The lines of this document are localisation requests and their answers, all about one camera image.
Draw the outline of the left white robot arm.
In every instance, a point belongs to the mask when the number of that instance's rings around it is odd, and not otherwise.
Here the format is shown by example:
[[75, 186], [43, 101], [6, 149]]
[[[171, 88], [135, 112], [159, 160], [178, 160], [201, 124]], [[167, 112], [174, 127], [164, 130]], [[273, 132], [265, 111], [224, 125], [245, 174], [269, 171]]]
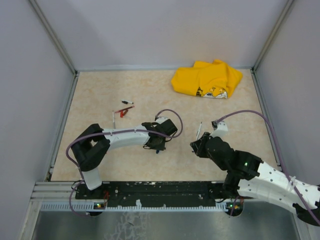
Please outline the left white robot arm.
[[128, 146], [163, 151], [166, 142], [177, 132], [177, 127], [167, 117], [143, 122], [134, 128], [102, 129], [97, 123], [90, 125], [71, 145], [87, 194], [95, 199], [103, 195], [104, 186], [98, 166], [107, 151]]

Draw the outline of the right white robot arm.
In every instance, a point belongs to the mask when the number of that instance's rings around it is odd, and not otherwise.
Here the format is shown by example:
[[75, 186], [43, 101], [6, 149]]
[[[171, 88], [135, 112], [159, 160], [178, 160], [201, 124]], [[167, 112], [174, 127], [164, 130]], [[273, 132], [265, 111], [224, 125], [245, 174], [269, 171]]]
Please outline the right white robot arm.
[[191, 142], [190, 146], [196, 156], [210, 159], [222, 171], [226, 171], [223, 192], [227, 197], [262, 200], [296, 214], [307, 224], [320, 225], [318, 185], [286, 176], [258, 156], [234, 150], [220, 137], [213, 137], [208, 132]]

